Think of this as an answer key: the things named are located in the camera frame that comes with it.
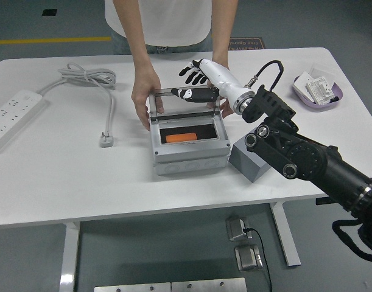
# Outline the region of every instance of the person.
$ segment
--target person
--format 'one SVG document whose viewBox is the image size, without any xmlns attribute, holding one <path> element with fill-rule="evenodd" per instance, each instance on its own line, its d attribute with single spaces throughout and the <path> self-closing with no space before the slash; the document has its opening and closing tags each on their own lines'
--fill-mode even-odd
<svg viewBox="0 0 372 292">
<path fill-rule="evenodd" d="M 150 53 L 212 51 L 212 61 L 228 68 L 228 46 L 238 0 L 105 0 L 116 54 L 131 54 L 135 65 L 132 101 L 149 131 L 146 100 L 160 89 Z M 232 111 L 227 101 L 222 116 Z"/>
</svg>

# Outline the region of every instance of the gray block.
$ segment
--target gray block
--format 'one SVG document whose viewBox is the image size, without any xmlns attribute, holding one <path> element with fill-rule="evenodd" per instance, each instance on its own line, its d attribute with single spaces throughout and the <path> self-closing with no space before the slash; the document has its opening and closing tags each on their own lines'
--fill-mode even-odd
<svg viewBox="0 0 372 292">
<path fill-rule="evenodd" d="M 234 143 L 229 162 L 251 182 L 255 182 L 271 166 L 256 153 L 247 151 L 245 136 Z"/>
</svg>

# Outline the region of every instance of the black wire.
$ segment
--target black wire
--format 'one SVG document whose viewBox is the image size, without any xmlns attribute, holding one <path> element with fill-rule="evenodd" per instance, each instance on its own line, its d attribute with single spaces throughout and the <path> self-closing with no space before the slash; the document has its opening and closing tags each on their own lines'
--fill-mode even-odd
<svg viewBox="0 0 372 292">
<path fill-rule="evenodd" d="M 270 292 L 272 292 L 272 281 L 271 281 L 271 275 L 270 275 L 270 268 L 268 267 L 267 258 L 265 257 L 263 240 L 261 239 L 260 233 L 256 229 L 253 229 L 253 228 L 244 228 L 243 231 L 244 231 L 244 233 L 247 233 L 248 231 L 255 231 L 260 238 L 261 248 L 262 248 L 262 251 L 263 251 L 263 257 L 264 257 L 264 260 L 265 260 L 265 266 L 267 267 L 268 280 L 270 282 Z"/>
<path fill-rule="evenodd" d="M 283 65 L 282 65 L 282 62 L 280 62 L 279 60 L 270 61 L 267 64 L 265 64 L 259 70 L 259 72 L 256 74 L 256 76 L 259 77 L 260 74 L 261 74 L 261 72 L 263 72 L 264 69 L 267 68 L 268 66 L 270 66 L 271 64 L 277 64 L 278 65 L 278 67 L 279 67 L 279 74 L 278 74 L 278 76 L 276 76 L 275 81 L 272 83 L 271 88 L 270 88 L 270 91 L 273 90 L 273 88 L 275 87 L 275 85 L 278 83 L 279 79 L 282 77 L 282 74 L 283 74 Z"/>
<path fill-rule="evenodd" d="M 357 256 L 361 257 L 364 260 L 372 262 L 372 254 L 367 254 L 366 252 L 362 251 L 357 245 L 354 243 L 352 238 L 344 231 L 341 230 L 342 226 L 357 226 L 362 224 L 359 219 L 356 220 L 337 220 L 332 224 L 332 230 L 339 239 L 349 247 L 352 252 L 354 252 Z"/>
</svg>

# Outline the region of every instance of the white power cord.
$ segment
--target white power cord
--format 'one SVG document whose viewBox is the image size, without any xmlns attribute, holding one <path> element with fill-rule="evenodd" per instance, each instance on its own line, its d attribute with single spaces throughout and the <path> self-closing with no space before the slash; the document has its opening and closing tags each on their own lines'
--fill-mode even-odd
<svg viewBox="0 0 372 292">
<path fill-rule="evenodd" d="M 99 143 L 101 147 L 113 146 L 114 140 L 110 135 L 110 118 L 113 109 L 113 96 L 106 88 L 114 88 L 116 83 L 116 74 L 108 69 L 85 70 L 76 63 L 68 63 L 67 69 L 59 69 L 58 72 L 61 73 L 61 79 L 52 82 L 44 88 L 41 88 L 37 91 L 37 93 L 43 95 L 46 91 L 50 90 L 54 86 L 66 83 L 68 81 L 87 82 L 98 86 L 101 90 L 106 92 L 110 100 L 106 119 L 106 129 L 104 132 L 102 132 Z"/>
</svg>

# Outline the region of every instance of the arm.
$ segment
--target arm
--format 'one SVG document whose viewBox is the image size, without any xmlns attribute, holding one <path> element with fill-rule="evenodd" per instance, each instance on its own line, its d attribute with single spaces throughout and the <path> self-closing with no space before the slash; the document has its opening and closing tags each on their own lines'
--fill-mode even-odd
<svg viewBox="0 0 372 292">
<path fill-rule="evenodd" d="M 212 60 L 222 66 L 228 66 L 228 47 L 238 0 L 212 0 Z M 233 113 L 226 100 L 221 104 L 222 117 Z"/>
<path fill-rule="evenodd" d="M 160 89 L 161 86 L 146 50 L 138 0 L 113 0 L 113 2 L 124 28 L 135 65 L 132 101 L 141 123 L 147 130 L 150 130 L 146 100 L 151 90 Z"/>
</svg>

